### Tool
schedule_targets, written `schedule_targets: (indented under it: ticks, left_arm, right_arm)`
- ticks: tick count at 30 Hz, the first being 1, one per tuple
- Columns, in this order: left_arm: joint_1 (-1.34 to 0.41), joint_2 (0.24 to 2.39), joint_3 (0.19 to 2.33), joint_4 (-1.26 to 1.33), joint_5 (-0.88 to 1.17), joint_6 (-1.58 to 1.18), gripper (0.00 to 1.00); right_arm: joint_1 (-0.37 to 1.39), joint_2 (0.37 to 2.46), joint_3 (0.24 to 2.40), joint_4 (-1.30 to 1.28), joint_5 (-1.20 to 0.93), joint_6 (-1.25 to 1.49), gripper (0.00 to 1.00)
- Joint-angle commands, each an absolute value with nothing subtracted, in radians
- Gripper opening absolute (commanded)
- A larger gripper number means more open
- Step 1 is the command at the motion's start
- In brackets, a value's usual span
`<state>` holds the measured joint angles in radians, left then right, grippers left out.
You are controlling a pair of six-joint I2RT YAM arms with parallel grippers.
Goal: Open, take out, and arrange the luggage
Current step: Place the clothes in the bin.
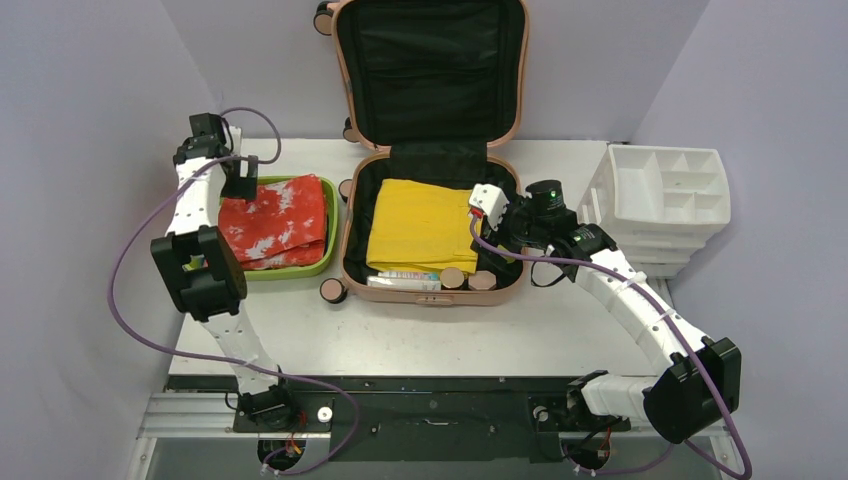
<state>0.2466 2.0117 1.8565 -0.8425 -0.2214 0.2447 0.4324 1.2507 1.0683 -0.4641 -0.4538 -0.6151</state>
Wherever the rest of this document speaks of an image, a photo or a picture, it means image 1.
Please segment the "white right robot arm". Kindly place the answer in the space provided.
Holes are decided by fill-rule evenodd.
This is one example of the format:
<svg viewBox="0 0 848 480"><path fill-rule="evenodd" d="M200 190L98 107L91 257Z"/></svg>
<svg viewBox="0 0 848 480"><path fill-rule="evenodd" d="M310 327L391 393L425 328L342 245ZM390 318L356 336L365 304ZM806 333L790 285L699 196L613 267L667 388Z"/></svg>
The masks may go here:
<svg viewBox="0 0 848 480"><path fill-rule="evenodd" d="M630 335L652 368L647 377L601 370L570 386L566 418L588 427L600 417L648 422L681 444L730 417L739 406L741 353L728 338L692 326L648 284L643 272L599 225L582 223L557 180L531 184L509 199L477 184L469 200L477 249L504 258L557 266L560 277L592 295Z"/></svg>

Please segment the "pink hard-shell suitcase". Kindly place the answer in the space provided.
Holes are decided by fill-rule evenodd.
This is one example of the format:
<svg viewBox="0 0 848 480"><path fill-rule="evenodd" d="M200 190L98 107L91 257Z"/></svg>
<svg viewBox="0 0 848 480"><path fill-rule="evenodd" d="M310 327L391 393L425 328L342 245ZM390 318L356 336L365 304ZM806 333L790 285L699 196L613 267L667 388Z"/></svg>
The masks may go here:
<svg viewBox="0 0 848 480"><path fill-rule="evenodd" d="M521 190L513 167L493 149L516 134L529 13L522 1L323 1L313 25L333 39L348 117L345 139L369 150L339 193L346 204L337 278L320 286L331 304L354 294L372 302L495 306L526 282L519 261L479 270L491 291L415 291L366 285L365 257L382 182L412 180L454 189L489 183L508 198Z"/></svg>

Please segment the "yellow box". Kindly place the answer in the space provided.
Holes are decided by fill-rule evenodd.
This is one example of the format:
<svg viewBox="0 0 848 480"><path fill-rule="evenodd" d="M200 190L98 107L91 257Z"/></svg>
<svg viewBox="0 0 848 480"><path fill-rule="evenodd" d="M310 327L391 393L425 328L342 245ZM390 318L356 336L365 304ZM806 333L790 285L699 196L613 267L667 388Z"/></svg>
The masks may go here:
<svg viewBox="0 0 848 480"><path fill-rule="evenodd" d="M412 180L382 182L374 205L366 265L374 270L472 274L478 253L470 233L470 190Z"/></svg>

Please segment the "white plastic drawer organizer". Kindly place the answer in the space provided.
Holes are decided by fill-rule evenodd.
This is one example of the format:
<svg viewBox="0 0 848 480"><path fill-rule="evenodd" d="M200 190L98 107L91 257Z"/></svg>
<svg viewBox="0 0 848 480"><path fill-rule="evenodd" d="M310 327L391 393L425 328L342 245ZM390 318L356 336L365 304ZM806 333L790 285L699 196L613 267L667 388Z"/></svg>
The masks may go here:
<svg viewBox="0 0 848 480"><path fill-rule="evenodd" d="M715 149L610 144L576 207L635 268L672 279L731 219Z"/></svg>

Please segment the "red snack bag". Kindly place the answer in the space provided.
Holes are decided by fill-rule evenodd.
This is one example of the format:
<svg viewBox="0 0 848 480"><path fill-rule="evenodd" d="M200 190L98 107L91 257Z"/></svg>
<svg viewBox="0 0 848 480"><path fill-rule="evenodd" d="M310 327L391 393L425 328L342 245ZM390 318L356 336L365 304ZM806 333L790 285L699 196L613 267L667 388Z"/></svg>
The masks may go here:
<svg viewBox="0 0 848 480"><path fill-rule="evenodd" d="M314 265L324 256L327 238L322 182L303 175L258 186L250 202L224 199L218 227L245 270Z"/></svg>

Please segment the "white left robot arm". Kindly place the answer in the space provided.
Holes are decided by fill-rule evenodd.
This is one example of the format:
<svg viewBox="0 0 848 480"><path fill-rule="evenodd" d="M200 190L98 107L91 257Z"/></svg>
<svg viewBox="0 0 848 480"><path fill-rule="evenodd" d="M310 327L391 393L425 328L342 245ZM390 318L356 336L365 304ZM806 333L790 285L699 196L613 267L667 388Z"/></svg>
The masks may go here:
<svg viewBox="0 0 848 480"><path fill-rule="evenodd" d="M245 272L218 226L222 200L256 199L259 161L240 156L223 116L195 114L189 122L191 134L173 157L179 186L172 220L150 251L177 310L214 338L232 368L239 413L285 430L299 405L251 325Z"/></svg>

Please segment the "green plastic tray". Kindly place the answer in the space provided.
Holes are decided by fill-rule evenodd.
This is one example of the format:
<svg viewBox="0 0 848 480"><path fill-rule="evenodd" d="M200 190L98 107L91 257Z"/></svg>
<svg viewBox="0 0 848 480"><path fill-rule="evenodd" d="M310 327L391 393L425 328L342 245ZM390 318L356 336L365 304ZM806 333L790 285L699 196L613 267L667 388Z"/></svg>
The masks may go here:
<svg viewBox="0 0 848 480"><path fill-rule="evenodd" d="M285 181L294 177L298 176L261 177L258 180L258 186ZM332 194L333 184L323 177L317 177L322 182L323 194L327 203L327 238L324 256L314 265L259 271L243 269L218 227L221 202L227 198L215 198L213 194L222 184L222 181L219 179L212 180L208 173L200 175L197 180L190 184L186 192L177 197L177 207L172 216L171 225L168 227L168 232L177 236L186 236L189 233L196 233L200 227L210 227L212 233L223 242L224 264L228 267L235 267L248 281L287 280L315 276L321 273L329 263L338 225L337 205Z"/></svg>

